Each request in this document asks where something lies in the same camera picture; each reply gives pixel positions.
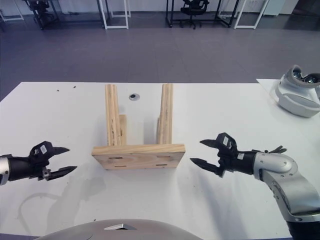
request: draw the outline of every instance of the wooden board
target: wooden board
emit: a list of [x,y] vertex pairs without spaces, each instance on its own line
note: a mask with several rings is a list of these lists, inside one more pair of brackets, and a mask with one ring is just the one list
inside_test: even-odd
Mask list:
[[173,84],[162,85],[161,110],[158,128],[158,143],[172,143]]
[[176,168],[184,144],[147,144],[94,147],[92,156],[108,170]]
[[120,136],[121,136],[121,145],[127,145],[127,116],[121,114],[120,119]]
[[105,86],[105,111],[108,146],[121,145],[121,128],[116,85],[108,84]]

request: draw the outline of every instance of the gray floor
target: gray floor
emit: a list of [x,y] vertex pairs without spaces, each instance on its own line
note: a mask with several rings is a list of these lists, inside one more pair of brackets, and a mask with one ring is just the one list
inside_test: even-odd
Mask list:
[[129,30],[90,24],[43,31],[32,17],[7,24],[0,100],[24,81],[255,83],[279,78],[293,64],[320,71],[320,31],[234,30],[219,23],[168,28],[162,13],[133,14]]

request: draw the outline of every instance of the chair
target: chair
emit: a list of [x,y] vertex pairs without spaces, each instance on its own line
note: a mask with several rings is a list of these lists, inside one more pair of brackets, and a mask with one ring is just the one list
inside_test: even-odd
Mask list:
[[[47,25],[58,21],[58,15],[56,8],[54,7],[51,0],[23,0],[29,9],[33,12],[34,20],[38,23],[40,29],[44,29]],[[48,13],[50,8],[49,2],[51,3],[54,14]]]
[[189,19],[180,21],[180,27],[183,28],[183,22],[190,24],[190,27],[193,26],[193,29],[196,29],[195,22],[199,22],[200,28],[202,27],[201,21],[193,20],[193,16],[202,15],[207,11],[209,1],[208,0],[183,0],[184,5],[180,9],[183,14],[190,16]]

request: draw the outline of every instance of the vr headset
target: vr headset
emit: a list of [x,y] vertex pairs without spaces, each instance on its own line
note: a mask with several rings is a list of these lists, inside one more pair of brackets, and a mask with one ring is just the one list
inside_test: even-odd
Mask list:
[[282,76],[275,93],[278,104],[289,112],[310,118],[320,112],[320,73],[303,76],[298,65]]

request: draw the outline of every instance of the wall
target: wall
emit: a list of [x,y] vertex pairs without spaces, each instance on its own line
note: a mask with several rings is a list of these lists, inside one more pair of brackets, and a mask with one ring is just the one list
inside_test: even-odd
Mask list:
[[281,10],[281,14],[291,14],[292,11],[295,9],[299,0],[286,0],[284,6]]
[[[166,0],[129,0],[132,11],[165,11]],[[224,0],[223,9],[227,12],[233,10],[236,0]],[[32,14],[28,9],[25,2],[22,0],[16,0],[22,14]],[[292,10],[296,6],[298,0],[286,0],[284,4],[284,14],[291,14]],[[64,13],[67,12],[97,12],[96,0],[59,0],[59,4]],[[245,12],[259,12],[263,4],[262,0],[249,0],[244,11]],[[121,11],[124,9],[124,3],[122,0],[108,0],[108,5],[112,7],[114,11]],[[179,11],[183,5],[183,0],[175,0],[174,10]],[[218,6],[218,0],[210,0],[208,5],[209,11],[215,11]],[[0,9],[5,16],[17,15],[17,9],[13,3],[13,0],[0,0]]]

